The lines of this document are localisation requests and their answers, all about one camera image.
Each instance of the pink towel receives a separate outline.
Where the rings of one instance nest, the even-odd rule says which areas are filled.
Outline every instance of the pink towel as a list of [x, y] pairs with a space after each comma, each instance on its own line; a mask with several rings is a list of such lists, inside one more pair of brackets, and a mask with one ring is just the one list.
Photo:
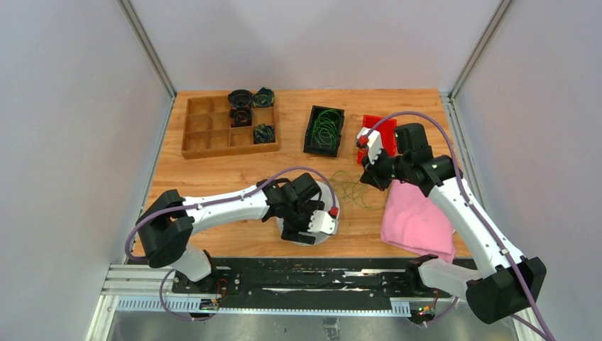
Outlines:
[[452, 262], [454, 227], [417, 186], [394, 180], [385, 207], [381, 240], [419, 255]]

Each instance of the wooden table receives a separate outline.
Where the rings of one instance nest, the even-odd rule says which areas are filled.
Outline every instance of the wooden table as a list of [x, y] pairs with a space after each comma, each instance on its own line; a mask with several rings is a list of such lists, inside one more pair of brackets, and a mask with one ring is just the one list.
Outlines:
[[[177, 189], [182, 196], [228, 193], [254, 185], [290, 166], [313, 167], [327, 177], [339, 170], [360, 175], [362, 168], [356, 163], [357, 148], [354, 141], [364, 114], [384, 117], [393, 112], [415, 110], [430, 115], [447, 128], [444, 109], [436, 90], [279, 90], [275, 92], [282, 134], [282, 145], [278, 152], [185, 160], [180, 148], [187, 99], [227, 93], [229, 91], [178, 93], [148, 196], [149, 205], [169, 189]], [[338, 158], [302, 152], [312, 105], [345, 110]], [[417, 117], [398, 118], [399, 124], [413, 121], [425, 125], [435, 156], [449, 154], [444, 139], [428, 121]], [[294, 178], [301, 173], [295, 171], [289, 176]], [[385, 202], [386, 195], [387, 192], [371, 190], [366, 193], [366, 201]], [[212, 256], [415, 256], [412, 252], [381, 241], [382, 217], [382, 209], [369, 210], [353, 202], [344, 203], [341, 206], [338, 234], [312, 247], [301, 247], [281, 240], [274, 219], [266, 223], [242, 221], [215, 227], [196, 234], [191, 241]], [[457, 234], [454, 235], [454, 244], [457, 256], [470, 256]], [[134, 254], [142, 255], [141, 249], [140, 243], [136, 243]]]

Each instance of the white wall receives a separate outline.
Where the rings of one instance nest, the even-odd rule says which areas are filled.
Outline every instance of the white wall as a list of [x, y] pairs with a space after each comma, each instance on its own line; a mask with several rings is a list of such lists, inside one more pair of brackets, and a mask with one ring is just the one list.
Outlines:
[[558, 340], [602, 335], [600, 15], [596, 0], [516, 1], [458, 100], [488, 212], [547, 266]]
[[133, 0], [178, 90], [450, 90], [499, 0]]
[[116, 1], [0, 1], [0, 340], [82, 340], [170, 99]]

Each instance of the robotic arm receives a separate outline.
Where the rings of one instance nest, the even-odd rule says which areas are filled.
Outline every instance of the robotic arm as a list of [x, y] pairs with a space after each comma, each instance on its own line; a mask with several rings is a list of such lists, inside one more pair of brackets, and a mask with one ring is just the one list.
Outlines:
[[293, 181], [286, 178], [234, 193], [211, 197], [180, 197], [176, 190], [164, 192], [138, 222], [169, 207], [191, 207], [151, 219], [138, 235], [151, 268], [171, 266], [197, 282], [215, 271], [211, 257], [189, 243], [190, 236], [213, 226], [240, 220], [281, 219], [281, 238], [313, 245], [336, 234], [339, 211], [336, 198], [322, 195], [328, 190], [304, 173]]
[[[528, 259], [505, 238], [472, 199], [464, 179], [460, 182], [463, 188], [459, 187], [452, 159], [449, 156], [433, 157], [423, 125], [405, 124], [395, 129], [399, 156], [388, 155], [378, 131], [367, 133], [368, 129], [363, 128], [357, 135], [358, 146], [368, 149], [362, 160], [361, 182], [380, 190], [385, 190], [393, 180], [418, 186], [454, 225], [477, 266], [477, 270], [471, 270], [449, 264], [434, 255], [421, 256], [411, 261], [406, 269], [415, 292], [424, 292], [427, 288], [442, 289], [465, 299], [481, 321], [494, 323], [530, 306], [509, 262], [509, 255], [518, 265], [533, 299], [537, 300], [546, 274], [544, 264], [537, 257]], [[466, 202], [462, 190], [470, 202]], [[503, 249], [478, 218], [475, 209], [503, 240]]]

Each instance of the red plastic container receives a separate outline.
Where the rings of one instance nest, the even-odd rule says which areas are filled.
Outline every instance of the red plastic container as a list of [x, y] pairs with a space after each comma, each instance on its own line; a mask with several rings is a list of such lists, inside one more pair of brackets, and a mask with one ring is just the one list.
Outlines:
[[[366, 128], [372, 128], [374, 124], [377, 124], [382, 117], [364, 115], [361, 126]], [[395, 128], [397, 126], [397, 121], [395, 119], [388, 119], [384, 121], [376, 131], [381, 133], [381, 139], [383, 141], [383, 148], [389, 153], [389, 155], [394, 156], [397, 153], [397, 145], [395, 144]], [[366, 155], [366, 151], [363, 149], [358, 150], [358, 164], [361, 165], [361, 159]]]

